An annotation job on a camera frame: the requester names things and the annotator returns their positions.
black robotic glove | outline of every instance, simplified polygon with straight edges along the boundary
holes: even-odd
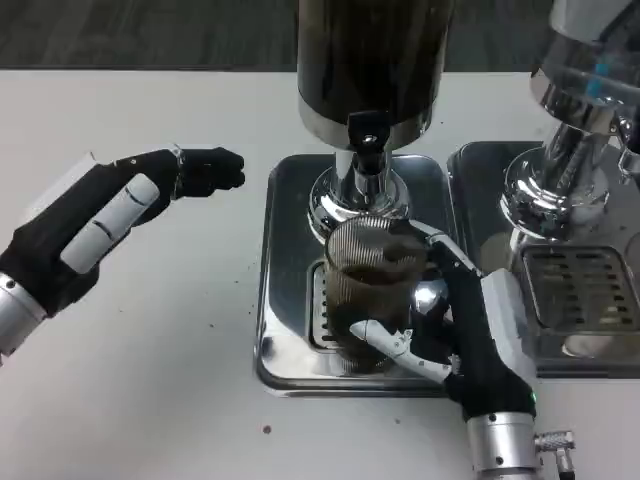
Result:
[[[230,190],[244,183],[244,160],[223,148],[190,150],[173,147],[123,158],[109,165],[96,164],[45,210],[19,227],[11,244],[0,255],[0,273],[11,278],[52,317],[84,296],[98,281],[99,261],[128,234],[117,237],[96,221],[130,182],[143,175],[157,198],[130,226],[141,225],[182,197],[208,197],[216,190]],[[97,226],[109,237],[110,246],[88,271],[77,271],[61,259],[63,251],[87,225]]]
[[[495,412],[520,412],[535,417],[531,386],[505,364],[517,359],[503,359],[496,345],[492,321],[497,320],[489,319],[487,314],[482,272],[451,238],[437,229],[420,222],[399,220],[392,232],[398,238],[412,236],[419,240],[428,252],[429,263],[436,265],[439,276],[447,284],[453,322],[438,324],[432,320],[431,332],[427,333],[435,332],[460,358],[459,371],[444,380],[447,395],[460,403],[466,418]],[[385,249],[385,256],[402,258],[410,253],[405,249],[403,244],[391,245]],[[508,292],[501,293],[506,297]],[[436,314],[444,314],[445,309],[441,307]]]

coffee machine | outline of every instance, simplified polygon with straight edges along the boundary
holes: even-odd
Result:
[[[269,180],[255,354],[276,392],[441,394],[397,366],[363,374],[327,329],[323,244],[366,214],[416,219],[516,274],[539,375],[640,373],[638,2],[557,0],[531,80],[557,130],[469,144],[444,172],[393,152],[429,127],[453,3],[300,0],[300,116],[336,153],[284,159]],[[422,282],[412,308],[444,296]]]

black coffee container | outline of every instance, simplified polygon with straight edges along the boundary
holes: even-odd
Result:
[[[415,130],[400,137],[392,131],[396,144],[418,138],[430,123],[453,6],[454,0],[300,0],[305,125],[344,148],[336,130],[349,115],[377,110],[388,112],[392,128]]]

stainless steel base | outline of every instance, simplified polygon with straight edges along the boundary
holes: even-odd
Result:
[[[336,201],[331,189],[334,167],[328,168],[313,184],[309,195],[309,222],[320,242],[324,242],[340,223],[361,214],[357,209],[348,208]],[[411,215],[411,200],[407,186],[393,170],[389,172],[385,195],[388,199],[369,213],[387,218],[408,218]]]
[[[483,270],[520,278],[541,376],[640,376],[640,192],[601,163],[610,197],[598,224],[565,243],[522,242],[499,208],[504,172],[531,142],[469,144],[449,161],[459,242]]]
[[[282,395],[440,396],[439,387],[395,365],[353,373],[322,330],[323,247],[311,231],[307,211],[314,182],[333,162],[332,155],[289,157],[269,179],[255,347],[258,376]],[[439,165],[403,155],[394,158],[393,168],[409,189],[412,216],[453,233],[447,182]]]

robotic finger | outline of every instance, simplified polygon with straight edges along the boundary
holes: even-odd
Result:
[[[384,353],[401,367],[439,385],[444,384],[447,377],[453,372],[451,365],[425,360],[411,353],[413,330],[405,330],[403,333],[396,332],[392,335],[377,320],[356,322],[351,325],[349,330],[360,340]]]

